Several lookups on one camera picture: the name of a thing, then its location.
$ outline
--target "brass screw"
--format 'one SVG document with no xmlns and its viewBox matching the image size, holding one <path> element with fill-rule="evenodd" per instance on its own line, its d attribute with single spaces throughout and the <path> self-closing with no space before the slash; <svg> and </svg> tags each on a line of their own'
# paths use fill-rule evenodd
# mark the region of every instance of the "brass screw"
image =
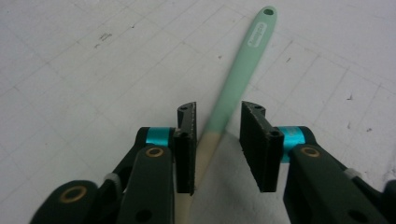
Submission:
<svg viewBox="0 0 396 224">
<path fill-rule="evenodd" d="M 70 189 L 65 190 L 61 197 L 59 198 L 59 201 L 61 203 L 74 203 L 78 200 L 80 200 L 84 195 L 87 193 L 87 188 L 84 186 L 74 186 Z"/>
<path fill-rule="evenodd" d="M 312 147 L 303 147 L 301 149 L 301 152 L 303 152 L 306 156 L 309 156 L 309 157 L 319 157 L 320 156 L 320 153 Z"/>
<path fill-rule="evenodd" d="M 146 151 L 148 157 L 161 157 L 163 155 L 163 149 L 159 147 L 152 147 Z"/>
</svg>

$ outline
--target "black mark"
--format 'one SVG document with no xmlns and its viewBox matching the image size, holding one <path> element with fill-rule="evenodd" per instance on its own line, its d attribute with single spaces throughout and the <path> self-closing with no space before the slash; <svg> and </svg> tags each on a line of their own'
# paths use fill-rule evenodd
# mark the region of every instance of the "black mark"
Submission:
<svg viewBox="0 0 396 224">
<path fill-rule="evenodd" d="M 106 39 L 108 39 L 109 37 L 111 37 L 111 36 L 113 36 L 113 34 L 107 34 L 107 33 L 104 33 L 104 34 L 102 34 L 101 36 L 100 36 L 100 40 L 102 40 L 102 41 L 105 41 Z"/>
</svg>

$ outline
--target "mint green spatula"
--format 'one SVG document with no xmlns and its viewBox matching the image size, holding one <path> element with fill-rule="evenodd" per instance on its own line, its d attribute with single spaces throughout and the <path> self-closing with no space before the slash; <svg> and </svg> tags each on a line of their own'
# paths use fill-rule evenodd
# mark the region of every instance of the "mint green spatula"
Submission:
<svg viewBox="0 0 396 224">
<path fill-rule="evenodd" d="M 200 185 L 204 177 L 205 170 L 219 144 L 221 135 L 262 57 L 262 53 L 274 31 L 275 24 L 275 8 L 264 7 L 256 15 L 245 35 L 197 147 L 196 187 Z M 190 195 L 176 195 L 176 224 L 188 223 L 191 200 L 192 197 Z"/>
</svg>

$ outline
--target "teal band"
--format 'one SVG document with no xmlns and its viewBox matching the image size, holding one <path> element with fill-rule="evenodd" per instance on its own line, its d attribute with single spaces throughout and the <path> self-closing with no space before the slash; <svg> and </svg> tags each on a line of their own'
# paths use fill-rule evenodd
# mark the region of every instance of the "teal band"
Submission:
<svg viewBox="0 0 396 224">
<path fill-rule="evenodd" d="M 170 128 L 151 127 L 148 129 L 146 144 L 169 147 Z"/>
<path fill-rule="evenodd" d="M 301 129 L 296 126 L 285 126 L 277 128 L 285 135 L 285 140 L 283 141 L 282 162 L 287 163 L 290 161 L 290 158 L 288 156 L 289 151 L 299 144 L 304 144 L 305 137 Z"/>
</svg>

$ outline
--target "mounting hole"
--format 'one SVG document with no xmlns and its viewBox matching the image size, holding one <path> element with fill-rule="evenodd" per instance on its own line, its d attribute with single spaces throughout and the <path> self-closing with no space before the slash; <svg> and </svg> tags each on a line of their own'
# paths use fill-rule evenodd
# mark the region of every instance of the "mounting hole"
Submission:
<svg viewBox="0 0 396 224">
<path fill-rule="evenodd" d="M 74 203 L 84 197 L 86 193 L 87 188 L 84 186 L 74 186 L 65 190 L 59 198 L 59 201 L 61 203 Z"/>
<path fill-rule="evenodd" d="M 146 151 L 148 157 L 161 157 L 163 149 L 159 147 L 152 147 Z"/>
<path fill-rule="evenodd" d="M 301 149 L 301 152 L 303 152 L 306 156 L 309 157 L 319 157 L 320 155 L 320 153 L 312 147 L 303 147 Z"/>
<path fill-rule="evenodd" d="M 148 222 L 152 217 L 152 214 L 149 210 L 143 209 L 140 210 L 139 212 L 136 213 L 136 216 L 134 217 L 137 222 Z"/>
<path fill-rule="evenodd" d="M 272 16 L 272 15 L 274 15 L 274 11 L 272 9 L 267 8 L 264 10 L 264 14 L 268 15 L 268 16 Z"/>
<path fill-rule="evenodd" d="M 360 211 L 356 211 L 356 210 L 349 210 L 347 212 L 347 214 L 352 217 L 355 221 L 358 221 L 360 223 L 367 223 L 369 221 L 369 219 L 367 218 L 366 215 L 364 215 L 362 212 Z"/>
<path fill-rule="evenodd" d="M 277 131 L 272 131 L 272 132 L 271 132 L 271 135 L 272 135 L 272 136 L 280 136 L 280 133 L 277 132 Z"/>
</svg>

